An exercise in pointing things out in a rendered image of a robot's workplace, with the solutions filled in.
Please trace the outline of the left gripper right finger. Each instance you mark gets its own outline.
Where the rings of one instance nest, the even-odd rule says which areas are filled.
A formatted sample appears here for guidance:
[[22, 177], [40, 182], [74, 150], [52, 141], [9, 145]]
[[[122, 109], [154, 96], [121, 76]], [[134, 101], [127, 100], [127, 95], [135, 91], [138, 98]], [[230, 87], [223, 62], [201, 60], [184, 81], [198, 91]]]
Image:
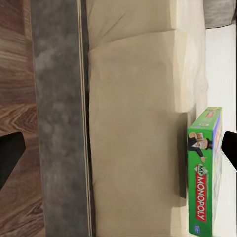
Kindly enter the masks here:
[[237, 171], [237, 133], [226, 131], [221, 148]]

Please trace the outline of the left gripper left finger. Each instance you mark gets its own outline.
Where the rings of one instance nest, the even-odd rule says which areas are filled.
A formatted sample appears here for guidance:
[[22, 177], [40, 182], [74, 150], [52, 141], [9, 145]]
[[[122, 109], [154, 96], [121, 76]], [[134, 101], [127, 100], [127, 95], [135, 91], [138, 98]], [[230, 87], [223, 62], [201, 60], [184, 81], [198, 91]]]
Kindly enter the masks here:
[[25, 139], [20, 131], [0, 137], [0, 191], [25, 150]]

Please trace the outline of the board game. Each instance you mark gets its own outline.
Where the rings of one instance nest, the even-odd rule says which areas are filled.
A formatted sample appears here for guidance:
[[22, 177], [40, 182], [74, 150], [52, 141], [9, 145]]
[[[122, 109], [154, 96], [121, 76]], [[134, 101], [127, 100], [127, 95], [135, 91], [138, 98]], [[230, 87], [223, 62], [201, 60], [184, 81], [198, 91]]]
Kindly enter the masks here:
[[222, 175], [223, 107], [208, 107], [187, 129], [189, 233], [213, 237]]

